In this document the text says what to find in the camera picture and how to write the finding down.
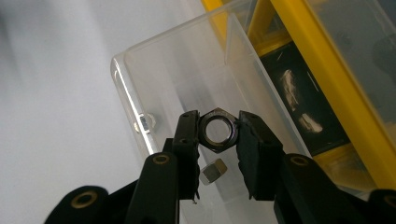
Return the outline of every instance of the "metal nut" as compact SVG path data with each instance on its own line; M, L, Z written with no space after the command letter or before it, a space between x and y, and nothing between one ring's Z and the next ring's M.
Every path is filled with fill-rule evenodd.
M224 123L227 124L230 130L228 137L224 141L215 142L207 136L206 127L212 120L215 119L224 121ZM204 147L207 147L216 153L220 153L230 147L233 147L238 138L238 129L235 124L236 121L236 117L221 108L216 108L209 113L201 116L198 130L198 137L200 143Z

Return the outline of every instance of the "white background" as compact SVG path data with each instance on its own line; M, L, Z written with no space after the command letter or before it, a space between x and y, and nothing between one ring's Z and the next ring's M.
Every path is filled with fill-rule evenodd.
M199 0L0 0L0 223L42 223L75 188L138 178L110 60L202 13Z

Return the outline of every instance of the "transparent plastic box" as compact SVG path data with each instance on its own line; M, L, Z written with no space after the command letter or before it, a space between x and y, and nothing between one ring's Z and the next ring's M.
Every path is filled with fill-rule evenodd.
M308 155L246 36L251 7L231 2L114 57L111 74L142 158L162 151L181 114L216 107L236 117L240 110L261 116L286 152ZM225 30L214 29L216 22L226 22ZM211 185L200 183L197 204L181 202L181 223L276 222L273 203L248 199L234 147L215 154L200 146L199 152L201 168L220 158L228 171Z

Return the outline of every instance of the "screw hole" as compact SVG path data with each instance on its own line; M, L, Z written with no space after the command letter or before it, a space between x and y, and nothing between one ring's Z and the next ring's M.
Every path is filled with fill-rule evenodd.
M80 193L78 196L76 196L72 202L71 205L74 208L80 209L80 208L85 208L93 204L98 195L95 191L89 190L83 193Z

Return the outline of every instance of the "yellow plastic frame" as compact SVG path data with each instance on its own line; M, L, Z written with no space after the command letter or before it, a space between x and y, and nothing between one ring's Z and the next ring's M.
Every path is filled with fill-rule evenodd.
M305 0L271 0L381 189L396 189L396 151L385 127Z

